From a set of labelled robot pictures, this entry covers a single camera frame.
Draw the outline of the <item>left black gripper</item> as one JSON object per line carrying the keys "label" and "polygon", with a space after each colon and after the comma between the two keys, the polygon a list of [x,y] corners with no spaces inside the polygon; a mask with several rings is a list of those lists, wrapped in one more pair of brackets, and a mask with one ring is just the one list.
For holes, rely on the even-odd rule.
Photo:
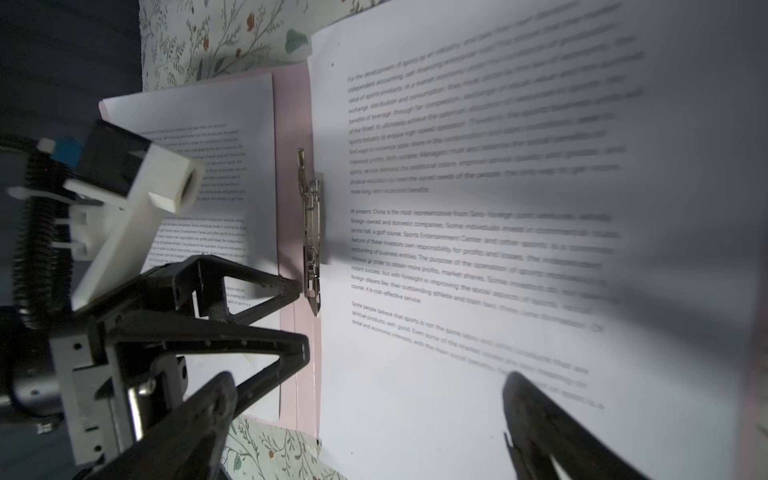
{"label": "left black gripper", "polygon": [[124,280],[76,308],[49,338],[76,464],[115,460],[183,404],[182,355],[277,357],[237,385],[236,416],[307,366],[307,336],[249,326],[300,294],[295,280],[195,255]]}

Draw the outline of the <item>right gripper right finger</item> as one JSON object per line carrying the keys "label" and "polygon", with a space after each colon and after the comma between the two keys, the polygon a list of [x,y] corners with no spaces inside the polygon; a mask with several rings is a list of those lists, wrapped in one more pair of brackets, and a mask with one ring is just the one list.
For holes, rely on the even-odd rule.
{"label": "right gripper right finger", "polygon": [[593,436],[519,372],[503,391],[507,450],[519,479],[642,479],[633,466]]}

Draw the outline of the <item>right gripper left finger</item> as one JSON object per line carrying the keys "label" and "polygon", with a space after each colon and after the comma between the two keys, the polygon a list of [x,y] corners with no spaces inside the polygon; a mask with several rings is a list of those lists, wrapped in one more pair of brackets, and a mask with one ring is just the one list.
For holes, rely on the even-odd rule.
{"label": "right gripper left finger", "polygon": [[236,401],[232,375],[216,375],[142,440],[89,477],[227,479],[221,458]]}

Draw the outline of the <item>pink paper folder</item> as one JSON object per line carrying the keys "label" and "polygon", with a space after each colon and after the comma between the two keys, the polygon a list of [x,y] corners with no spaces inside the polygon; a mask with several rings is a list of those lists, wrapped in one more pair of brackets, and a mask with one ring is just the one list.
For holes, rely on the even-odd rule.
{"label": "pink paper folder", "polygon": [[[289,399],[295,406],[289,423],[309,430],[319,436],[322,384],[322,267],[324,253],[324,182],[314,163],[314,128],[311,99],[311,83],[308,62],[255,70],[232,76],[271,74],[274,88],[275,156],[276,156],[276,207],[277,207],[277,248],[278,270],[281,274],[303,279],[303,207],[298,187],[297,149],[303,148],[308,156],[310,170],[321,181],[321,309],[315,317],[306,301],[293,307],[291,316],[284,319],[285,325],[294,326],[309,334],[311,360],[301,370],[302,385],[295,387]],[[756,369],[757,420],[760,392],[757,384],[760,370],[759,349]],[[759,454],[760,435],[757,432],[755,446]]]}

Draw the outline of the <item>printed sheet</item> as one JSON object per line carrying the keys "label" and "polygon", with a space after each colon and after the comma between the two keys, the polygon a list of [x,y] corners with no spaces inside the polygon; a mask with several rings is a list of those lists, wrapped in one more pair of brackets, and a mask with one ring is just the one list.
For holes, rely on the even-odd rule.
{"label": "printed sheet", "polygon": [[165,219],[143,267],[215,255],[278,271],[271,74],[105,100],[105,119],[205,165],[193,208]]}
{"label": "printed sheet", "polygon": [[653,479],[752,479],[763,1],[393,1],[312,38],[322,458],[508,479],[528,378]]}

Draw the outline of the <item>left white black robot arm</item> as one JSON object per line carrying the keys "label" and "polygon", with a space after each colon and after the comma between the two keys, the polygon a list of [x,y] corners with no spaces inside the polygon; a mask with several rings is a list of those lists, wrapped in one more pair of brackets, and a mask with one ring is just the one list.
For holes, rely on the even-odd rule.
{"label": "left white black robot arm", "polygon": [[88,479],[221,479],[234,418],[304,368],[258,321],[298,282],[210,255],[153,268],[47,330],[2,316],[1,419],[64,422]]}

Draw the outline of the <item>metal folder clip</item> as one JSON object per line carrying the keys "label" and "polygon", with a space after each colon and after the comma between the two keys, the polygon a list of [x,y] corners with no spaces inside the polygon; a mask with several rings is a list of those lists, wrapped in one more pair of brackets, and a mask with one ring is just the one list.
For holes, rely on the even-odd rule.
{"label": "metal folder clip", "polygon": [[303,292],[315,317],[321,309],[321,181],[310,175],[306,153],[297,149],[298,185],[303,206]]}

